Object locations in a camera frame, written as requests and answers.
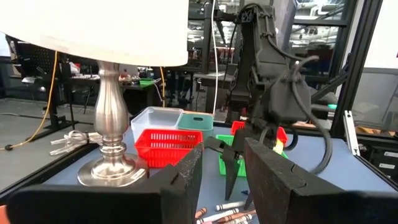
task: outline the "silver lamp base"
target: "silver lamp base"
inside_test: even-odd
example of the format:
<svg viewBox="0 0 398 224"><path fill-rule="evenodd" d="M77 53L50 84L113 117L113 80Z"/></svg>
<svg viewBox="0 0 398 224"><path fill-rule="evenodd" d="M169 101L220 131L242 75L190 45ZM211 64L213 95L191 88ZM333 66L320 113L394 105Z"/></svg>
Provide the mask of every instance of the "silver lamp base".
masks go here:
<svg viewBox="0 0 398 224"><path fill-rule="evenodd" d="M78 180L85 186L124 187L140 183L148 176L146 162L134 154L124 154L121 161L90 161L80 168Z"/></svg>

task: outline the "white lamp shade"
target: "white lamp shade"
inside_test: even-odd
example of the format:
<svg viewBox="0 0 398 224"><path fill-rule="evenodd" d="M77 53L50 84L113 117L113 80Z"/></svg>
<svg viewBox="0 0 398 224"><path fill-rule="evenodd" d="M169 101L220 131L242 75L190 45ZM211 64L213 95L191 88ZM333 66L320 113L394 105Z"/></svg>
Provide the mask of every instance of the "white lamp shade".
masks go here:
<svg viewBox="0 0 398 224"><path fill-rule="evenodd" d="M186 64L188 0L0 0L0 32L108 62Z"/></svg>

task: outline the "red plastic basket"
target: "red plastic basket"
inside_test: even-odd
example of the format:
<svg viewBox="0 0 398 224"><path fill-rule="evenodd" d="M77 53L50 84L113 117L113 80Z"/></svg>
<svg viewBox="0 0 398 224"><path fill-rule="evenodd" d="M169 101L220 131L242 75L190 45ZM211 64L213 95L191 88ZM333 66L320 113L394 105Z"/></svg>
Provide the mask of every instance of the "red plastic basket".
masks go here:
<svg viewBox="0 0 398 224"><path fill-rule="evenodd" d="M244 121L234 121L232 123L231 134L235 135L236 130L244 128Z"/></svg>
<svg viewBox="0 0 398 224"><path fill-rule="evenodd" d="M232 123L231 134L235 135L236 130L244 128L244 121L234 121ZM277 139L279 139L284 145L287 142L287 135L285 129L282 127L278 128Z"/></svg>
<svg viewBox="0 0 398 224"><path fill-rule="evenodd" d="M150 168L164 168L167 164L177 164L201 142L201 131L145 129L135 146L138 156Z"/></svg>

